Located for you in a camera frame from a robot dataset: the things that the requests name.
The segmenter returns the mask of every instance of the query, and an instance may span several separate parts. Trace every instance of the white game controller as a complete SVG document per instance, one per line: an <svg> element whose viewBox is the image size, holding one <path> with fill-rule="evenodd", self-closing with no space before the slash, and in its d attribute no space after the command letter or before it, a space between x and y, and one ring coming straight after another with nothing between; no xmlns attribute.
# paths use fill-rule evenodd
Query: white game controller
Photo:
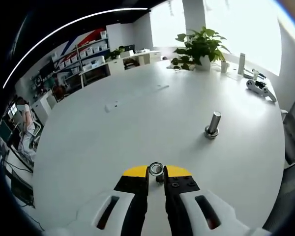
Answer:
<svg viewBox="0 0 295 236"><path fill-rule="evenodd" d="M257 87L255 82L253 80L248 80L247 83L247 88L249 88L251 91L256 92L257 94L262 95L263 97L269 97L273 102L276 102L275 96L270 92L267 87L263 87L262 89Z"/></svg>

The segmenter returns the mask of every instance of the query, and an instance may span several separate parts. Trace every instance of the person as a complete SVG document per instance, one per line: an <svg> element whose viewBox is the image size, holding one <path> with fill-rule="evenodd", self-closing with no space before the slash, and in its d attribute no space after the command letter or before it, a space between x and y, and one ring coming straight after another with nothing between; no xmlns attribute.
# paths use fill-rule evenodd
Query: person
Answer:
<svg viewBox="0 0 295 236"><path fill-rule="evenodd" d="M35 131L35 124L33 122L30 106L22 97L18 97L16 100L16 107L23 117L23 131L20 134L21 139L19 142L18 151L27 159L34 162L36 152L30 148L30 142Z"/></svg>

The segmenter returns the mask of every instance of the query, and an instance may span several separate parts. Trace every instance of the metal cylinder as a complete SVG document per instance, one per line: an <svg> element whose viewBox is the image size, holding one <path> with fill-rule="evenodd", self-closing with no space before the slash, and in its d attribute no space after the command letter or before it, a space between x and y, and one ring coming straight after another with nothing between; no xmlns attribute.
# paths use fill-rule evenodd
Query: metal cylinder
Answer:
<svg viewBox="0 0 295 236"><path fill-rule="evenodd" d="M216 131L216 128L220 122L220 119L221 119L221 113L220 112L214 112L213 113L213 116L212 116L212 120L211 120L211 123L207 129L207 132L209 134L214 134L215 131Z"/></svg>

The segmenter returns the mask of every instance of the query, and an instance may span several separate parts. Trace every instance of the white table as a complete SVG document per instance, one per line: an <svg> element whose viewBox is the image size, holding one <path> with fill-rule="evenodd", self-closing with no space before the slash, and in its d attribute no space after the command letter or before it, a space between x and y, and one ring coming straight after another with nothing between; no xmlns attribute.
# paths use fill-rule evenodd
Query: white table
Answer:
<svg viewBox="0 0 295 236"><path fill-rule="evenodd" d="M262 227L284 168L278 103L246 89L246 79L215 71L175 71L168 61L127 70L58 103L41 135L34 166L35 206L44 228L65 226L76 210L115 187L123 171L160 161L189 170L201 189L232 205L249 227ZM105 104L151 85L168 88ZM214 111L220 134L203 137ZM170 235L163 186L150 178L142 235Z"/></svg>

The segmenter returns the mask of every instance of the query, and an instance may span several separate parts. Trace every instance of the ceiling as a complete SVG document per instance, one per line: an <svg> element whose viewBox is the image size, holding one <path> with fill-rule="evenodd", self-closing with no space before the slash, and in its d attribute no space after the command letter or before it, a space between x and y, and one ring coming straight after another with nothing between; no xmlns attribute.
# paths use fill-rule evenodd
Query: ceiling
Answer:
<svg viewBox="0 0 295 236"><path fill-rule="evenodd" d="M0 19L0 84L39 40L59 27L81 17L125 7L152 8L164 0L24 0L2 6ZM132 23L148 10L123 11L93 16L65 27L42 42L18 66L7 87L17 80L46 53L74 36L115 23Z"/></svg>

